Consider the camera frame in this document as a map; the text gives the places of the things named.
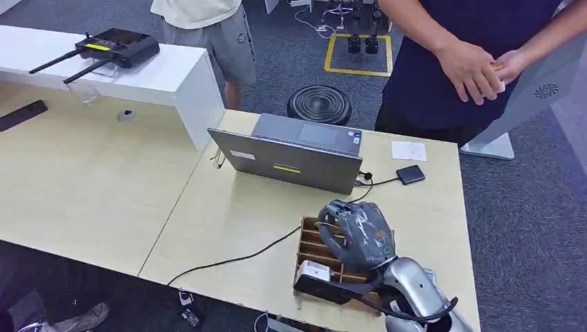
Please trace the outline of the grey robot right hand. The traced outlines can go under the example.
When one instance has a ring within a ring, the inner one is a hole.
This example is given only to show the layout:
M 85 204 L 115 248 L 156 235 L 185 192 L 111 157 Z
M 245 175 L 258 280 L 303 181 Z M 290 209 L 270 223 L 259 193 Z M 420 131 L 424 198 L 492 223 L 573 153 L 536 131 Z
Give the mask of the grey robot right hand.
M 397 257 L 394 231 L 375 203 L 330 201 L 317 224 L 322 242 L 349 270 L 377 269 Z

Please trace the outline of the person's left hand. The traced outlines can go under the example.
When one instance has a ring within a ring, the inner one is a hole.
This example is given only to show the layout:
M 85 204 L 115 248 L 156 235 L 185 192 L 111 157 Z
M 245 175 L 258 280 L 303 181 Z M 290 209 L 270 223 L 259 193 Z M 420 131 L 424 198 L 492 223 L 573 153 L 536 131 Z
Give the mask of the person's left hand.
M 508 51 L 500 56 L 491 64 L 499 78 L 496 92 L 505 92 L 506 86 L 513 82 L 532 62 L 532 51 L 529 51 L 525 46 Z

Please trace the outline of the person's right hand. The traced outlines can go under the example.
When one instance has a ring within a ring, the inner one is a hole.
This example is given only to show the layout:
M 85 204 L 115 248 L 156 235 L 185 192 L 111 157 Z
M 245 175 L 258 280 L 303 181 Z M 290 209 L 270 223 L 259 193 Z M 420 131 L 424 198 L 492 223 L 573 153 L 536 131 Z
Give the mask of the person's right hand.
M 433 54 L 461 101 L 472 100 L 482 105 L 485 100 L 497 98 L 501 83 L 494 69 L 494 58 L 481 47 L 456 39 Z

